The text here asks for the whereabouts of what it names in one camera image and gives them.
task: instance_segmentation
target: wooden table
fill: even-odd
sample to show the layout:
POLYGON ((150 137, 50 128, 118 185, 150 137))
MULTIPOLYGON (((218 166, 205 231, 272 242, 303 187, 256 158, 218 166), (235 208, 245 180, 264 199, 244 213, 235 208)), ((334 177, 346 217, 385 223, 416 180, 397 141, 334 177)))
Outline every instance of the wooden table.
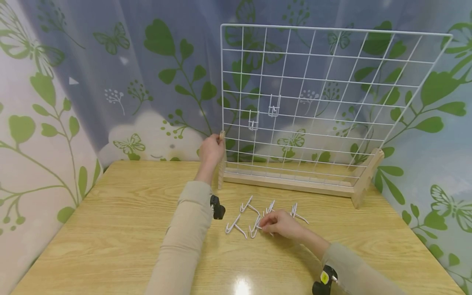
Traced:
MULTIPOLYGON (((180 192, 197 168, 196 162, 113 163, 12 294, 142 294, 180 192)), ((218 192, 226 215, 208 231, 192 294, 311 294, 320 263, 304 247, 279 236, 225 234, 251 195, 260 210, 274 199, 275 209, 288 211, 298 202, 310 229, 350 247, 408 294, 462 294, 373 186, 356 210, 347 198, 232 183, 218 192)), ((255 219, 247 209, 238 225, 248 229, 255 219)))

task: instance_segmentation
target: wooden base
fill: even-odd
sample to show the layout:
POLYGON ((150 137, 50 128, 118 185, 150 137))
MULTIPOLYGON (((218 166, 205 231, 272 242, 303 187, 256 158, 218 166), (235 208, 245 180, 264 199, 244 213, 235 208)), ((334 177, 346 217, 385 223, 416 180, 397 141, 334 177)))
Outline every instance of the wooden base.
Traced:
MULTIPOLYGON (((366 189, 372 180, 375 170, 384 158, 382 150, 376 149, 373 152, 374 154, 370 155, 363 163, 366 167, 357 167, 353 171, 347 171, 344 169, 344 171, 349 172, 344 179, 341 179, 340 177, 331 177, 332 179, 311 177, 312 174, 309 170, 297 171, 298 175, 271 172, 274 169, 277 170, 276 168, 273 168, 273 166, 278 165, 279 163, 270 163, 270 166, 268 167, 266 167, 266 163, 263 163, 263 165, 260 165, 261 163, 259 163, 259 165, 254 166, 247 166, 244 165, 244 163, 241 163, 240 165, 237 163, 234 163, 234 165, 229 163, 231 166, 237 166, 237 168, 231 168, 227 167, 226 160, 224 159, 220 164, 218 189, 222 188, 223 181, 227 181, 316 194, 330 194, 351 198, 354 207, 358 209, 362 205, 366 189)), ((326 163, 321 164, 319 168, 323 169, 323 165, 333 166, 332 164, 326 163)))

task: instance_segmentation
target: sleeve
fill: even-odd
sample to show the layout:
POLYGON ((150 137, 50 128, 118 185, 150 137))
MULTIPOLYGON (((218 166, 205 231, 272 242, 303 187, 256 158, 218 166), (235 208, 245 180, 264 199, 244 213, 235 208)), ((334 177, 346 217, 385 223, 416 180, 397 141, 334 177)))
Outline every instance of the sleeve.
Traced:
POLYGON ((322 264, 337 273, 337 285, 351 295, 405 295, 392 281, 374 270, 359 256, 338 243, 332 243, 322 264))
POLYGON ((213 218, 210 197, 207 183, 189 181, 185 185, 145 295, 190 294, 203 240, 213 218))

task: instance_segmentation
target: white triangle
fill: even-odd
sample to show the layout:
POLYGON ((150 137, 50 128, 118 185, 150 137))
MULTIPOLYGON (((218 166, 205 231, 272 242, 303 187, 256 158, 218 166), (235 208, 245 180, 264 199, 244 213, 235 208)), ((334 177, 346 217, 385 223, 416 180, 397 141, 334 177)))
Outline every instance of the white triangle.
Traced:
POLYGON ((79 84, 79 83, 73 78, 69 77, 69 85, 75 85, 75 84, 79 84))
POLYGON ((124 58, 122 56, 119 57, 119 59, 121 60, 121 62, 126 65, 128 63, 128 59, 127 58, 124 58))

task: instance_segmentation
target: person's left hand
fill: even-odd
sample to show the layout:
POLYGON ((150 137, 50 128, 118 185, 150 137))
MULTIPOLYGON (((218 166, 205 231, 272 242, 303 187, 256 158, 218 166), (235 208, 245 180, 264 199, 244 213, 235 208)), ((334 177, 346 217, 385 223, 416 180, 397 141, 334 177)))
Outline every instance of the person's left hand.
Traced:
POLYGON ((200 161, 202 165, 216 166, 223 159, 225 144, 219 139, 218 134, 212 134, 206 138, 200 146, 200 161))

